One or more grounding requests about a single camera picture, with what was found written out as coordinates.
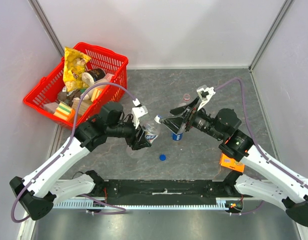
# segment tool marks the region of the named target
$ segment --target wall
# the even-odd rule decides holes
[[[284,0],[39,0],[60,42],[127,56],[130,68],[247,66]]]
[[[16,239],[20,227],[10,218],[15,196],[9,181],[46,159],[55,129],[22,99],[59,61],[30,4],[0,1],[0,240]],[[23,215],[19,206],[16,217]]]
[[[308,0],[294,1],[254,76],[280,160],[308,177]]]

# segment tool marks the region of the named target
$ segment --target yellow chip bag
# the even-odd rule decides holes
[[[63,81],[68,92],[86,89],[88,85],[82,81],[86,63],[91,57],[73,48],[65,47],[65,66]]]

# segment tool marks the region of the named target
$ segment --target black can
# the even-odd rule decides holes
[[[94,83],[105,77],[106,73],[101,68],[95,68],[90,71],[86,71],[82,74],[82,81],[88,86],[94,85]]]

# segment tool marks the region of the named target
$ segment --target plastic bottle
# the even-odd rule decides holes
[[[160,128],[161,128],[160,127],[161,123],[159,122],[160,118],[161,116],[157,115],[154,120],[149,120],[144,123],[141,123],[146,129],[145,138],[151,144],[156,138],[158,138],[158,135],[160,134]],[[138,158],[141,158],[147,150],[148,150],[148,147],[144,147],[139,150],[132,150],[132,148],[128,146],[126,148],[126,153],[131,158],[138,159]]]
[[[187,104],[189,104],[190,102],[190,95],[188,93],[185,93],[184,96],[183,96],[183,99],[182,101],[180,102],[180,104],[178,105],[178,107],[180,106],[185,106]],[[175,134],[172,132],[172,139],[174,141],[180,141],[183,137],[183,133],[179,133],[179,134]]]

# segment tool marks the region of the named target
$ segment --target red basket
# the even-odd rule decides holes
[[[126,66],[128,59],[125,56],[114,53],[106,48],[89,45],[84,42],[78,43],[74,49],[87,54],[92,59],[87,63],[87,70],[102,68],[106,73],[114,74],[111,82],[127,88]],[[44,110],[44,104],[55,102],[58,93],[65,86],[63,82],[64,58],[58,66],[27,94],[24,104],[36,109],[40,114],[52,119],[59,125],[71,129],[73,124]],[[118,102],[124,95],[124,91],[116,86],[107,85],[100,96],[87,109],[79,119],[77,125],[86,121],[89,117],[99,113],[100,108],[109,101]]]

